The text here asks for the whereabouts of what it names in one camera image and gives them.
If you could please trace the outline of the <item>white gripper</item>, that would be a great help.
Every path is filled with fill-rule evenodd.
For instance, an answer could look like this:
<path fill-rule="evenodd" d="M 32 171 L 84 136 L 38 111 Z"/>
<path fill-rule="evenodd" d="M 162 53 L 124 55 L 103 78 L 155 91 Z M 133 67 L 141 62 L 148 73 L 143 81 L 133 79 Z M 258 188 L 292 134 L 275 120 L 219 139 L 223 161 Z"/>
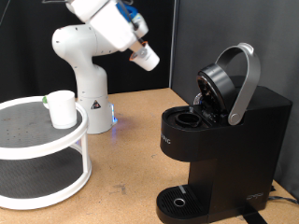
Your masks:
<path fill-rule="evenodd" d="M 112 1 L 108 1 L 90 19 L 90 25 L 119 51 L 129 49 L 137 40 L 131 25 L 120 14 L 116 4 Z M 137 52 L 133 52 L 130 59 L 145 58 L 148 54 L 147 44 L 148 42 L 143 42 L 142 48 Z"/>

